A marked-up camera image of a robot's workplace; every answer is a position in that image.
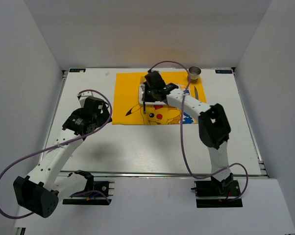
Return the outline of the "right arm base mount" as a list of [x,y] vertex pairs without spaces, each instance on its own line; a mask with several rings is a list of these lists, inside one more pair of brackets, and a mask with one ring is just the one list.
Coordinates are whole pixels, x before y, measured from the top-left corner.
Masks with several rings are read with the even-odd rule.
[[237,198],[240,194],[240,186],[237,180],[223,192],[212,181],[195,181],[191,191],[196,195],[197,208],[242,208],[242,199]]

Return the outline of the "fork with teal handle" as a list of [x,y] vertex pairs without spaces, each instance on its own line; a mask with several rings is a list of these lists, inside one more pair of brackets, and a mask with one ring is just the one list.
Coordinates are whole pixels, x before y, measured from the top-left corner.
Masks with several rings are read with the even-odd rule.
[[143,100],[143,113],[146,114],[146,102]]

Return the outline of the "yellow printed cloth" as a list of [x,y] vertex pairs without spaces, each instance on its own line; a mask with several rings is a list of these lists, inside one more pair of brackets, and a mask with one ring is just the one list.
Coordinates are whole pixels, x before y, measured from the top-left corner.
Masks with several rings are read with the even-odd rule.
[[[168,105],[147,105],[146,114],[143,105],[139,103],[139,85],[146,72],[117,73],[113,103],[113,125],[166,125],[179,124],[181,111]],[[175,83],[185,89],[187,73],[184,71],[161,72],[165,83]],[[206,97],[201,78],[188,87],[188,92],[195,97],[194,86],[201,102],[206,103]]]

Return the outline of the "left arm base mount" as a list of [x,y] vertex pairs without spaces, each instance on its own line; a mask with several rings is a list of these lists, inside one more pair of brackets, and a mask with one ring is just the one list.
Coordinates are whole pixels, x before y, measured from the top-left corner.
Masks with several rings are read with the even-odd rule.
[[63,205],[109,206],[114,195],[115,182],[95,180],[90,172],[78,170],[70,173],[84,177],[86,180],[83,191],[75,192],[62,201]]

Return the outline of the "cup with wooden base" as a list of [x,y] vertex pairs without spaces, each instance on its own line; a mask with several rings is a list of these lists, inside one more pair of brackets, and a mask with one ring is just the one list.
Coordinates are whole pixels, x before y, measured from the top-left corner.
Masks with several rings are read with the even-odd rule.
[[200,79],[201,69],[197,66],[191,66],[188,69],[191,83],[197,83]]

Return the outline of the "knife with teal handle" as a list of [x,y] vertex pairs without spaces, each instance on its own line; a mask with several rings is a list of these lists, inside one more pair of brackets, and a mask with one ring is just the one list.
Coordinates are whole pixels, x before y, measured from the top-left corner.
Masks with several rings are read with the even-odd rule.
[[198,91],[197,91],[196,86],[194,86],[194,93],[195,93],[195,99],[196,99],[196,100],[199,100],[199,97],[198,97]]

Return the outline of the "white rectangular plate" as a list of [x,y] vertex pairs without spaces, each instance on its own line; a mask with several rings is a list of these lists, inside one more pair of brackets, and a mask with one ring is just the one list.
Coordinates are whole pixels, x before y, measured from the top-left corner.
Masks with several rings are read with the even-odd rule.
[[142,105],[165,105],[167,104],[167,95],[173,90],[181,87],[174,83],[166,84],[157,89],[148,86],[146,83],[139,86],[139,103]]

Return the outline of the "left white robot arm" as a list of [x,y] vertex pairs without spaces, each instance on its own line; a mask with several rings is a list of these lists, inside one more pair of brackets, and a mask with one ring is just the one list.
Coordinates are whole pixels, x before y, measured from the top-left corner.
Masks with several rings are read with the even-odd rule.
[[67,197],[103,194],[94,189],[94,176],[87,171],[77,170],[57,180],[65,163],[86,138],[112,121],[109,100],[93,94],[91,90],[78,94],[81,107],[66,119],[54,146],[25,177],[15,179],[13,188],[19,206],[47,218]]

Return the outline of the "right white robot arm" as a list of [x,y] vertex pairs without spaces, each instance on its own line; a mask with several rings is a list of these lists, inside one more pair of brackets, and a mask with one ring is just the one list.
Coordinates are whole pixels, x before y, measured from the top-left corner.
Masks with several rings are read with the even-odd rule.
[[227,144],[231,128],[224,108],[220,104],[209,105],[192,97],[189,88],[181,89],[174,83],[165,83],[158,71],[149,70],[145,75],[143,101],[153,98],[179,108],[198,123],[199,138],[208,147],[211,161],[212,190],[224,195],[230,189],[233,174],[230,170]]

